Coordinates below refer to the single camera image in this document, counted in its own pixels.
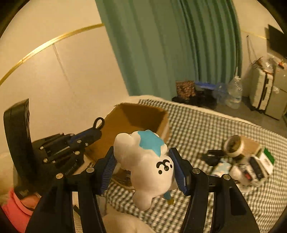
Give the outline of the person left hand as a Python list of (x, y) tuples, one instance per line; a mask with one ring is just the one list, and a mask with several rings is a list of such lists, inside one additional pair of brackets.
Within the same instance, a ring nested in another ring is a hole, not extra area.
[(22, 209), (35, 210), (41, 199), (41, 195), (32, 192), (27, 188), (17, 186), (14, 188), (14, 200), (18, 207)]

